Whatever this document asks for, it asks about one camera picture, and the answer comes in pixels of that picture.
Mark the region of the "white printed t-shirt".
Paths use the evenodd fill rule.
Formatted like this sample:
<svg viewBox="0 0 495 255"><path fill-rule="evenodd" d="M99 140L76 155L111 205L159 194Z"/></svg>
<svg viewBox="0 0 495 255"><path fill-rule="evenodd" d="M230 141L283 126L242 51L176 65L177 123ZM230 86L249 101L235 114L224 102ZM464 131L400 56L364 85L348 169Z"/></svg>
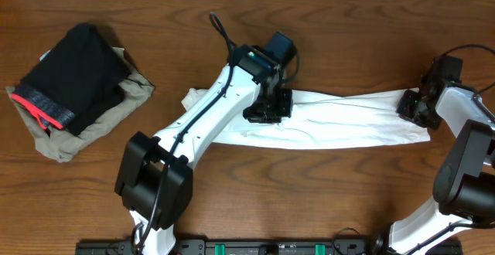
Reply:
<svg viewBox="0 0 495 255"><path fill-rule="evenodd" d="M395 112L403 90L350 97L293 90L291 117L278 124L252 124L242 114L213 140L226 145L294 150L407 145L430 140L427 129Z"/></svg>

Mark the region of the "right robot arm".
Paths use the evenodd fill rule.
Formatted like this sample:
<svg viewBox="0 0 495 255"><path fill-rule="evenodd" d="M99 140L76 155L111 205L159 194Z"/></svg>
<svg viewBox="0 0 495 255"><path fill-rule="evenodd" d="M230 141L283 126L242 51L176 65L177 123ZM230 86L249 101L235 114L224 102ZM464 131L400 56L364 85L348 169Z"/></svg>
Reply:
<svg viewBox="0 0 495 255"><path fill-rule="evenodd" d="M494 115L479 93L456 78L422 77L418 91L406 91L398 114L424 127L444 121L456 138L436 174L432 197L393 223L374 252L425 254L464 230L494 227Z"/></svg>

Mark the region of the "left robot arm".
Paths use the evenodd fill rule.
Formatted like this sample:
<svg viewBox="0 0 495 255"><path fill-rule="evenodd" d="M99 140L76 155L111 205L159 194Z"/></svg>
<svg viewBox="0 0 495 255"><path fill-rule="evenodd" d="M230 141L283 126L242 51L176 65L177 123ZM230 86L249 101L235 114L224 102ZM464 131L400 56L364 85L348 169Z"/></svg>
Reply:
<svg viewBox="0 0 495 255"><path fill-rule="evenodd" d="M254 124L279 123L292 113L285 68L294 46L243 45L229 55L216 82L183 116L148 137L137 132L125 146L114 190L135 226L131 253L168 254L173 226L193 195L193 170L234 117Z"/></svg>

